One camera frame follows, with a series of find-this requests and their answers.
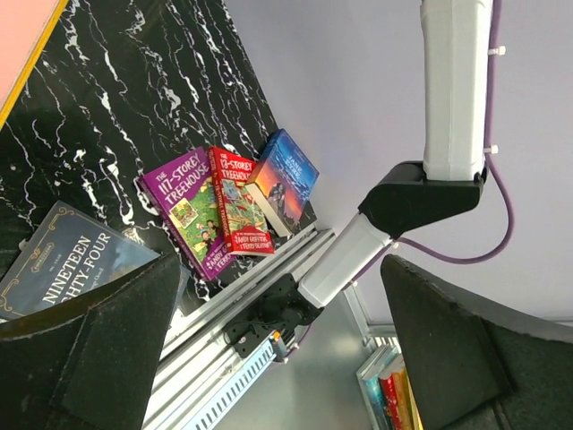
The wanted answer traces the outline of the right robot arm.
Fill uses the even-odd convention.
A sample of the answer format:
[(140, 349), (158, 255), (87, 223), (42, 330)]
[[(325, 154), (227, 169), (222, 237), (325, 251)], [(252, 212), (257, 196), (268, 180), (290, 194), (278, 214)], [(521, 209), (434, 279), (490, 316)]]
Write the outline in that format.
[(486, 175), (484, 137), (493, 1), (423, 1), (423, 159), (397, 164), (300, 280), (279, 278), (256, 302), (255, 328), (312, 324), (406, 233), (474, 209)]

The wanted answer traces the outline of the red 13-Storey Treehouse book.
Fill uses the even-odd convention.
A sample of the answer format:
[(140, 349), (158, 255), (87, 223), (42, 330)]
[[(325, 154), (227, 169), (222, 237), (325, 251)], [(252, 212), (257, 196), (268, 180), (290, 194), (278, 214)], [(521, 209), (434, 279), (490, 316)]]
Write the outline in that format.
[(216, 146), (209, 148), (208, 157), (227, 252), (274, 254), (265, 215), (245, 188), (255, 162)]

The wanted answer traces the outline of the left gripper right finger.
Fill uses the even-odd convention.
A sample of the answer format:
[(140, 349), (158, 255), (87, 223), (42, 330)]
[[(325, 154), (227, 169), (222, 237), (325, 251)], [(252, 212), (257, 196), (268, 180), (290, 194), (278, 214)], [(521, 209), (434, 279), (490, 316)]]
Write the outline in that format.
[(381, 279), (426, 429), (570, 429), (572, 329), (397, 255)]

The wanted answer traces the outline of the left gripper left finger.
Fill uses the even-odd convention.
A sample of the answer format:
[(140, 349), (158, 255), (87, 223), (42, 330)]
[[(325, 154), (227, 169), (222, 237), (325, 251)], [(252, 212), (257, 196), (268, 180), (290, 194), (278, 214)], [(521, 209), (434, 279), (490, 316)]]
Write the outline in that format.
[(163, 255), (1, 325), (3, 429), (139, 429), (179, 289)]

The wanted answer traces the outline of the Nineteen Eighty-Four book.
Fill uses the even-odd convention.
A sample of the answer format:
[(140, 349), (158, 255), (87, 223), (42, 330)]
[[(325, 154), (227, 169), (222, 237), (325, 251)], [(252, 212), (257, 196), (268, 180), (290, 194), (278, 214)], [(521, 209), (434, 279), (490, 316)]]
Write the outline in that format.
[(1, 278), (1, 320), (59, 305), (159, 257), (58, 201)]

